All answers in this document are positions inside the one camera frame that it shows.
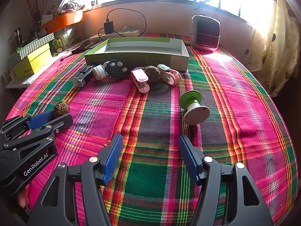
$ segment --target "silver screw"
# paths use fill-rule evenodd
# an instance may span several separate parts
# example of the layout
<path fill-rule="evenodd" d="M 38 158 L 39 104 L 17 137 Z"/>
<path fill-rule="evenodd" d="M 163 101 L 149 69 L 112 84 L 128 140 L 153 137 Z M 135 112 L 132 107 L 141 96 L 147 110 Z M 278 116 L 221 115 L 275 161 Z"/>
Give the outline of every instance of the silver screw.
<path fill-rule="evenodd" d="M 62 162 L 62 163 L 58 164 L 58 169 L 63 169 L 63 168 L 65 168 L 65 166 L 66 166 L 66 164 Z"/>
<path fill-rule="evenodd" d="M 89 161 L 92 162 L 92 163 L 97 162 L 98 158 L 96 156 L 92 156 L 92 157 L 90 157 Z"/>
<path fill-rule="evenodd" d="M 243 169 L 244 165 L 241 162 L 236 163 L 237 168 Z"/>
<path fill-rule="evenodd" d="M 212 159 L 210 156 L 206 156 L 206 157 L 204 158 L 204 161 L 206 161 L 206 162 L 212 162 L 213 159 Z"/>

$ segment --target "space heater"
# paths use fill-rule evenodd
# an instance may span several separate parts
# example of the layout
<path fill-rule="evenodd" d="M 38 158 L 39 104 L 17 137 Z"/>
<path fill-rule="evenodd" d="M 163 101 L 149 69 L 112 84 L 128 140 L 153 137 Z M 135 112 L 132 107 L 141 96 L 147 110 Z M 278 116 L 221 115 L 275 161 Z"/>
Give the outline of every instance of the space heater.
<path fill-rule="evenodd" d="M 194 15 L 190 25 L 190 44 L 193 48 L 215 51 L 219 46 L 220 23 L 203 13 Z"/>

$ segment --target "white cap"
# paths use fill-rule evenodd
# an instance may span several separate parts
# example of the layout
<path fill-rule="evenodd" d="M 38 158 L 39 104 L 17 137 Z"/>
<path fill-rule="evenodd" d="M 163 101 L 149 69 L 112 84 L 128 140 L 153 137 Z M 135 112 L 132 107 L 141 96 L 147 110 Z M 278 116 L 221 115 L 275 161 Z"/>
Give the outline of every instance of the white cap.
<path fill-rule="evenodd" d="M 93 68 L 93 75 L 96 80 L 101 80 L 106 77 L 106 72 L 104 71 L 104 67 L 100 64 Z"/>

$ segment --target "plaid tablecloth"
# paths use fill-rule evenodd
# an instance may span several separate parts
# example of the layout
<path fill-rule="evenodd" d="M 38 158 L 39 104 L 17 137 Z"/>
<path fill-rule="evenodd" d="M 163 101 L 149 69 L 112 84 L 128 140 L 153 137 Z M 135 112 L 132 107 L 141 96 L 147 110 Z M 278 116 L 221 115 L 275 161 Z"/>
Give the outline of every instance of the plaid tablecloth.
<path fill-rule="evenodd" d="M 181 38 L 187 37 L 152 34 Z M 297 196 L 297 162 L 286 126 L 262 86 L 222 47 L 216 52 L 189 47 L 188 71 L 176 87 L 160 81 L 141 94 L 130 77 L 94 78 L 80 89 L 72 78 L 85 64 L 84 54 L 55 62 L 20 97 L 8 118 L 38 114 L 61 100 L 70 104 L 73 125 L 56 136 L 58 156 L 31 183 L 30 207 L 55 166 L 75 165 L 97 155 L 115 133 L 123 150 L 113 180 L 102 188 L 113 225 L 186 225 L 200 188 L 190 181 L 178 152 L 180 134 L 218 162 L 243 162 L 268 205 L 273 221 L 288 212 Z M 183 123 L 181 94 L 198 90 L 211 110 L 200 125 Z M 76 185 L 80 223 L 85 218 Z M 225 187 L 216 224 L 221 224 Z"/>

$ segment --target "window frame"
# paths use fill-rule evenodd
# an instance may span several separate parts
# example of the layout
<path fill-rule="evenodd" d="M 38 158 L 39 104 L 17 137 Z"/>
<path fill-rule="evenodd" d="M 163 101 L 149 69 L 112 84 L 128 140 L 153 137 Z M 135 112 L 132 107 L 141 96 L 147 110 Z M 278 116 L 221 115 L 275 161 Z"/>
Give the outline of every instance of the window frame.
<path fill-rule="evenodd" d="M 92 6 L 91 8 L 86 9 L 84 12 L 99 8 L 99 7 L 105 7 L 105 6 L 111 6 L 111 5 L 117 5 L 117 4 L 122 4 L 122 3 L 131 3 L 131 2 L 149 2 L 149 1 L 160 1 L 160 2 L 174 2 L 174 3 L 182 3 L 182 4 L 188 4 L 188 5 L 192 5 L 197 7 L 195 10 L 197 10 L 198 8 L 206 8 L 209 10 L 213 10 L 216 11 L 218 13 L 221 14 L 225 14 L 228 15 L 236 20 L 239 20 L 242 23 L 245 23 L 249 26 L 252 26 L 250 23 L 248 23 L 246 20 L 240 18 L 240 9 L 241 9 L 241 4 L 240 4 L 240 8 L 239 8 L 239 13 L 238 16 L 226 11 L 226 10 L 222 10 L 221 9 L 221 0 L 219 0 L 219 6 L 218 7 L 213 7 L 210 5 L 207 5 L 205 3 L 202 2 L 197 2 L 196 0 L 193 1 L 189 1 L 189 0 L 115 0 L 115 1 L 110 1 L 110 2 L 106 2 L 106 3 L 101 3 L 101 4 L 97 4 L 97 0 L 96 0 L 96 5 Z"/>

